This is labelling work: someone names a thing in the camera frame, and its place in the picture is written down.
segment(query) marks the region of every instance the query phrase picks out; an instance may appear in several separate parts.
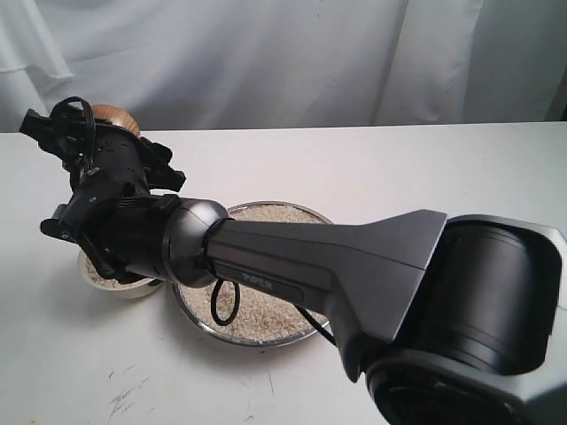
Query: white table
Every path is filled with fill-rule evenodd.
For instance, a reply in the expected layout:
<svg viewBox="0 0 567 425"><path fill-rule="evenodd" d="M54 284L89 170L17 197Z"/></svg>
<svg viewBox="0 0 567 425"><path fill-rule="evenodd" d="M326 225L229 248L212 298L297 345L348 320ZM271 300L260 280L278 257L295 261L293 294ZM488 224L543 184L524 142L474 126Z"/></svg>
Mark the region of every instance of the white table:
<svg viewBox="0 0 567 425"><path fill-rule="evenodd" d="M186 197L291 201L338 223L430 208L567 231L565 123L145 135L173 149ZM39 232L67 174L23 135L0 148L0 423L380 423L320 337L231 347L195 330L169 287L124 302L82 282L78 248Z"/></svg>

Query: wooden ball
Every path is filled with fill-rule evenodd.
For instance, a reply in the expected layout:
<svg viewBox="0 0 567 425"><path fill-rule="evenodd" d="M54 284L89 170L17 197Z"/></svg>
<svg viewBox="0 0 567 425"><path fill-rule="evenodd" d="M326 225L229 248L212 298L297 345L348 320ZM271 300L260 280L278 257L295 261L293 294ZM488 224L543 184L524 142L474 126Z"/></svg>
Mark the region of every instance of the wooden ball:
<svg viewBox="0 0 567 425"><path fill-rule="evenodd" d="M140 137L140 127L129 113L109 104L93 104L92 113L96 118L109 120L115 126L127 129L136 137Z"/></svg>

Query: stainless steel bowl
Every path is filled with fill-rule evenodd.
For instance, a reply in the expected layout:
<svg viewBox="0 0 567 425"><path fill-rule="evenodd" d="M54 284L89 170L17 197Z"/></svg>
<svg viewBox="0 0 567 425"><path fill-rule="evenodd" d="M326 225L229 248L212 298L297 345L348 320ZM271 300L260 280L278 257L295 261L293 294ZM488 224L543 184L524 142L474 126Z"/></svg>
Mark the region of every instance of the stainless steel bowl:
<svg viewBox="0 0 567 425"><path fill-rule="evenodd" d="M233 206L233 207L229 208L228 211L229 211L229 213L237 213L237 212L242 211L246 208L250 208L250 207L254 207L254 206L263 206L263 205L292 206L294 208L297 208L298 210L301 210L304 213L308 213L308 214L316 217L316 219L320 220L323 223L332 224L332 221L330 221L328 218L324 217L320 213L315 212L313 210L310 210L309 208L306 208L305 206L291 204L289 202L279 202L279 201L250 202L250 203L247 203L247 204L241 204L241 205ZM260 348L260 347L280 347L282 345L289 345L289 344L296 343L296 342L298 342L302 339L305 339L305 338L317 333L317 331L314 328L309 328L308 330L306 330L305 332L302 332L302 333L293 334L293 335L286 336L286 337L283 337L283 338L277 338L277 339L272 339L272 340L262 341L262 342L251 341L249 339L243 339L243 338L238 338L238 337L235 337L235 336L223 334L222 332L219 332L218 330L211 328L206 323L204 323L200 318L198 318L195 314L193 314L193 312L191 311L189 306L185 303L185 299L183 298L183 295L182 295L178 285L173 285L173 290L174 290L174 294L175 294L175 299L177 300L177 303L181 307L181 309L182 309L183 313L185 314L185 316L187 317L187 319L189 319L191 323L197 325L200 329L204 330L210 336L212 336L216 339L219 339L221 341L224 341L225 343L234 344L234 345L243 345L245 347L257 347L257 348ZM325 321L324 323L322 323L322 325L324 327L327 327L329 325L329 321Z"/></svg>

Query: white curtain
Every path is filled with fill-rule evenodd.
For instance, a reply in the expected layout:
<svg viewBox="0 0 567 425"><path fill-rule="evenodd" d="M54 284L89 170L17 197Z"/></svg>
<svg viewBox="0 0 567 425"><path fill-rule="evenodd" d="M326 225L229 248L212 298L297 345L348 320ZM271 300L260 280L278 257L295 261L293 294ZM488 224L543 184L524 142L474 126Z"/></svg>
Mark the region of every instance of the white curtain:
<svg viewBox="0 0 567 425"><path fill-rule="evenodd" d="M565 0L7 0L0 130L64 97L142 129L543 120Z"/></svg>

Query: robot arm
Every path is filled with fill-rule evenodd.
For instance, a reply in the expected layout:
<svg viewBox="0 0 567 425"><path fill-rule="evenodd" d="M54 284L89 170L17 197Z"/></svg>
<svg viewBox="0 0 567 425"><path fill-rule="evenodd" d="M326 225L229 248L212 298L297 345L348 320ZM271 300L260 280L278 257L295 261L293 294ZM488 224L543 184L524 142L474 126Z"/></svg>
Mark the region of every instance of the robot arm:
<svg viewBox="0 0 567 425"><path fill-rule="evenodd" d="M364 226L229 220L214 201L151 195L183 184L171 151L76 100L28 112L20 131L71 174L42 232L79 244L103 277L216 276L325 314L347 376L366 374L391 424L567 423L556 230L432 211Z"/></svg>

